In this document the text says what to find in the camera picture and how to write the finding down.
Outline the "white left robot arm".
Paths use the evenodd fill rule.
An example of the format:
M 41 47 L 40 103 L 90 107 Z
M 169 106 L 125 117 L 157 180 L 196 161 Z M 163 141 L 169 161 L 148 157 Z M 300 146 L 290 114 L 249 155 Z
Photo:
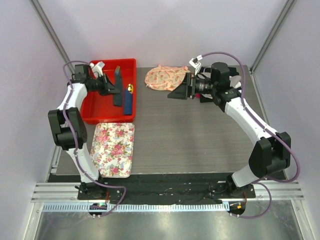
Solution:
M 100 96 L 118 94 L 120 91 L 103 72 L 104 63 L 74 62 L 74 73 L 67 78 L 67 93 L 55 110 L 48 112 L 49 125 L 56 146 L 61 147 L 73 160 L 79 174 L 77 189 L 100 200 L 107 192 L 100 171 L 94 166 L 88 150 L 88 133 L 81 117 L 81 107 L 88 93 Z

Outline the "dark navy paper napkin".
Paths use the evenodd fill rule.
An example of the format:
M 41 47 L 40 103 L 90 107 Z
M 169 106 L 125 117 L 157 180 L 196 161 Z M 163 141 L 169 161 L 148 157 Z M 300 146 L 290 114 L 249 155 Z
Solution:
M 115 74 L 115 88 L 118 90 L 118 93 L 113 95 L 113 105 L 115 107 L 123 106 L 123 80 L 120 73 Z

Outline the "black cloth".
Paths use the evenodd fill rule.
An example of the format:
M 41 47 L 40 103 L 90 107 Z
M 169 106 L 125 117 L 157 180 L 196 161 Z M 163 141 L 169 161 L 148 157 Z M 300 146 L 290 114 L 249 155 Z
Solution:
M 229 71 L 230 71 L 230 77 L 234 77 L 234 76 L 239 76 L 239 72 L 237 71 L 236 67 L 229 67 Z M 199 70 L 199 73 L 211 73 L 211 67 L 210 66 L 202 66 Z

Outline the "grey cloth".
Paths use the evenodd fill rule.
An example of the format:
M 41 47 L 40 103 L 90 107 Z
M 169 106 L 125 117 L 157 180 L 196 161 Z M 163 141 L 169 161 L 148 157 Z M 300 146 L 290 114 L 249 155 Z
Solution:
M 242 77 L 240 75 L 230 76 L 229 80 L 230 80 L 230 87 L 231 88 L 238 89 L 241 87 Z

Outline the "iridescent rainbow fork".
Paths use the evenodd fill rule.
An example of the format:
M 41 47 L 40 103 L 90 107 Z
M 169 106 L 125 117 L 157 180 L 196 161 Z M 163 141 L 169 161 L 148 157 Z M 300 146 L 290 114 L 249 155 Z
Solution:
M 121 75 L 121 68 L 120 68 L 119 65 L 115 68 L 114 73 L 115 73 L 116 76 L 120 76 Z

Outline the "red plastic bin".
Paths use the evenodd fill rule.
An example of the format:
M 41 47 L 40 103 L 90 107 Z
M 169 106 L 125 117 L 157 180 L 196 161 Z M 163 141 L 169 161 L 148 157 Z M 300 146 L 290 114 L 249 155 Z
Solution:
M 84 99 L 80 114 L 84 122 L 91 125 L 98 123 L 131 123 L 136 116 L 137 97 L 137 65 L 134 58 L 102 60 L 105 66 L 103 73 L 107 75 L 112 84 L 115 84 L 115 69 L 120 66 L 123 84 L 122 107 L 113 105 L 113 95 L 101 96 L 98 92 L 89 92 Z M 133 112 L 124 115 L 124 90 L 128 84 L 133 85 Z

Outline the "floral rectangular tray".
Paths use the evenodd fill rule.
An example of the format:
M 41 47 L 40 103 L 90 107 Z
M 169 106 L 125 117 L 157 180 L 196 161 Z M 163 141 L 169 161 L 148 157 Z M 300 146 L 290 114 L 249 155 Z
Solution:
M 103 178 L 128 178 L 132 172 L 135 125 L 105 122 L 96 125 L 92 163 Z

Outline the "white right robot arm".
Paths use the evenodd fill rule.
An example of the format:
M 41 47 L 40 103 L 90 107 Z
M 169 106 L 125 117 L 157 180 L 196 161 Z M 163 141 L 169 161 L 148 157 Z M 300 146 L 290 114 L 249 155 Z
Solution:
M 186 73 L 182 83 L 167 97 L 186 100 L 194 99 L 197 94 L 210 95 L 214 104 L 247 134 L 253 144 L 248 164 L 226 179 L 226 193 L 236 198 L 251 183 L 290 166 L 291 137 L 286 132 L 268 129 L 269 125 L 241 98 L 240 89 L 231 85 L 233 79 L 240 79 L 236 68 L 215 62 L 209 70 L 201 68 L 196 75 Z

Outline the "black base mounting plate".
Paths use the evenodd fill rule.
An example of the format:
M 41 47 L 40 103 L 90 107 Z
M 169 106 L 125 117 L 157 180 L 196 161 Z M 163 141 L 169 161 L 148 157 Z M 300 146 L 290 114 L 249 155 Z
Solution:
M 239 190 L 227 189 L 228 173 L 132 174 L 127 178 L 102 178 L 108 188 L 81 183 L 78 175 L 55 175 L 49 183 L 73 183 L 78 200 L 109 200 L 123 205 L 204 205 L 220 204 L 222 199 L 254 199 L 252 185 Z

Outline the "orange patterned cloth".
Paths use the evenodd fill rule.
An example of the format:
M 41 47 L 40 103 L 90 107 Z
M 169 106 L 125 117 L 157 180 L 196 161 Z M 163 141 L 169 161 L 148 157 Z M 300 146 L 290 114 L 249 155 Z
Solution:
M 187 66 L 158 65 L 147 72 L 144 83 L 148 88 L 156 91 L 173 91 L 182 83 L 186 73 L 189 72 Z

